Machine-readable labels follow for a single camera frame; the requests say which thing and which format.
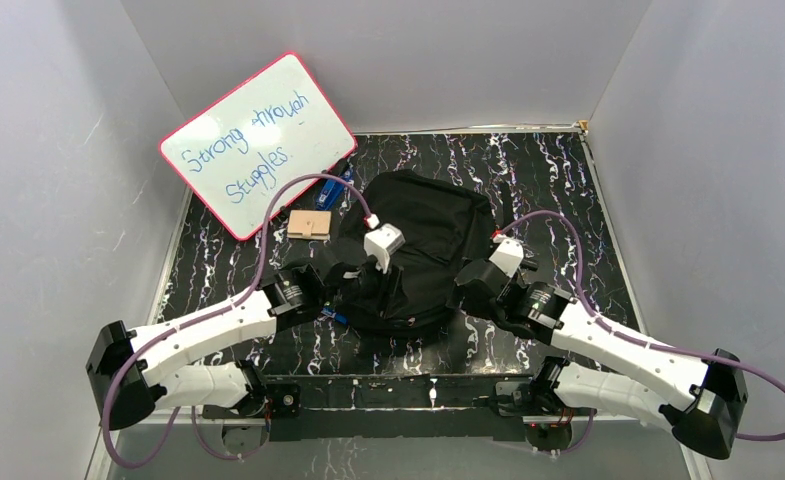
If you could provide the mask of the black student backpack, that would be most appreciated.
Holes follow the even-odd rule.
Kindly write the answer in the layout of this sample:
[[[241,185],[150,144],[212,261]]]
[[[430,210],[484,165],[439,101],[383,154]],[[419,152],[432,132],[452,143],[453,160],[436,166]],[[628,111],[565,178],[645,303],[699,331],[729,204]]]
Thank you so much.
[[[360,332],[415,337],[438,329],[456,314],[454,279],[466,264],[492,264],[498,232],[489,199],[451,183],[410,170],[375,177],[363,197],[382,224],[402,231],[405,243],[391,257],[402,278],[386,308],[363,302],[341,313]],[[360,266],[369,258],[363,237],[369,231],[359,206],[343,217],[337,237],[312,262]]]

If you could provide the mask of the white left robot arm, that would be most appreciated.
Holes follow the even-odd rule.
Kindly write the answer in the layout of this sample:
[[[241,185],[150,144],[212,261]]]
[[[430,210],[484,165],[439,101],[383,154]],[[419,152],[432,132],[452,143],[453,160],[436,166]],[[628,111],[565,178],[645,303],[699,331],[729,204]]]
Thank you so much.
[[[254,416],[269,399],[262,380],[238,362],[221,367],[198,359],[234,344],[316,320],[326,307],[344,313],[359,300],[378,303],[400,284],[402,269],[296,261],[202,310],[161,324],[101,328],[86,373],[103,429],[131,427],[161,409],[211,405]]]

